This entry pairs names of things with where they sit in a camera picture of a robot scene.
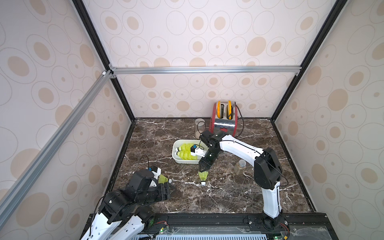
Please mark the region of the white plastic storage box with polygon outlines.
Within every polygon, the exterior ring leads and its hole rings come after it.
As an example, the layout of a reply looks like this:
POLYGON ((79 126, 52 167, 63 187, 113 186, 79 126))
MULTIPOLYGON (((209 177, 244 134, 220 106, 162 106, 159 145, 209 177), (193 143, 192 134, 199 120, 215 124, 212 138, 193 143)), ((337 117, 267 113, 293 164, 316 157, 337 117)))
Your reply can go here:
POLYGON ((201 157, 198 157, 197 160, 195 161, 186 161, 186 160, 181 160, 178 156, 177 156, 177 148, 179 146, 181 146, 183 143, 194 143, 195 145, 200 145, 202 149, 204 149, 205 151, 208 150, 208 147, 201 141, 199 140, 177 140, 174 142, 173 144, 173 148, 172 148, 172 157, 173 159, 175 160, 176 163, 178 164, 190 164, 190 165, 197 165, 201 159, 201 157))

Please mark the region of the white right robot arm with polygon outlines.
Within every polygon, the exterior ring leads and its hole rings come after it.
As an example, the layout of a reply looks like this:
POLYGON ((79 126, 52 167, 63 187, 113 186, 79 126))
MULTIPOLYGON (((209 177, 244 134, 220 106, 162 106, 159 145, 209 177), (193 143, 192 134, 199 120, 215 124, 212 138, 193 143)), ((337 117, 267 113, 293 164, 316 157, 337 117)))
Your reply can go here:
POLYGON ((221 152, 231 153, 254 168, 254 180, 263 194, 264 228, 268 231, 278 228, 284 222, 279 192, 283 170, 276 152, 271 148, 253 147, 222 131, 215 134, 204 131, 200 140, 205 145, 204 149, 193 145, 190 150, 191 155, 201 157, 201 173, 210 170, 221 152))

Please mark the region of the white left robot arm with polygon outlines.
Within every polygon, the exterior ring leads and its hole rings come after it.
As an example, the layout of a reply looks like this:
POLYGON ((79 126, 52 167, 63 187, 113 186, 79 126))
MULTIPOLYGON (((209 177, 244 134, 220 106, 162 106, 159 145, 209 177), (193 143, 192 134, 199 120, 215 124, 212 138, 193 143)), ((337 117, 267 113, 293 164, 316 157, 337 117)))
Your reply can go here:
POLYGON ((169 200, 172 185, 144 185, 137 190, 128 186, 124 190, 108 193, 82 236, 83 240, 129 240, 150 230, 155 224, 155 213, 150 205, 169 200))

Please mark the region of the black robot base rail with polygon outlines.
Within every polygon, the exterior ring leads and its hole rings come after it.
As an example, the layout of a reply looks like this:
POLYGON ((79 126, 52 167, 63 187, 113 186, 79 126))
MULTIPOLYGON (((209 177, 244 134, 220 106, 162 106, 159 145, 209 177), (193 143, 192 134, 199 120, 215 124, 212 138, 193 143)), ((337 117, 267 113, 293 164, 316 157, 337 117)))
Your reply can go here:
POLYGON ((332 240, 338 239, 329 218, 324 213, 283 214, 284 222, 268 231, 264 228, 262 214, 155 214, 155 224, 150 230, 142 233, 159 233, 161 227, 242 227, 246 230, 261 232, 266 235, 277 235, 278 231, 286 232, 288 238, 308 230, 314 232, 316 228, 325 227, 326 234, 332 240))

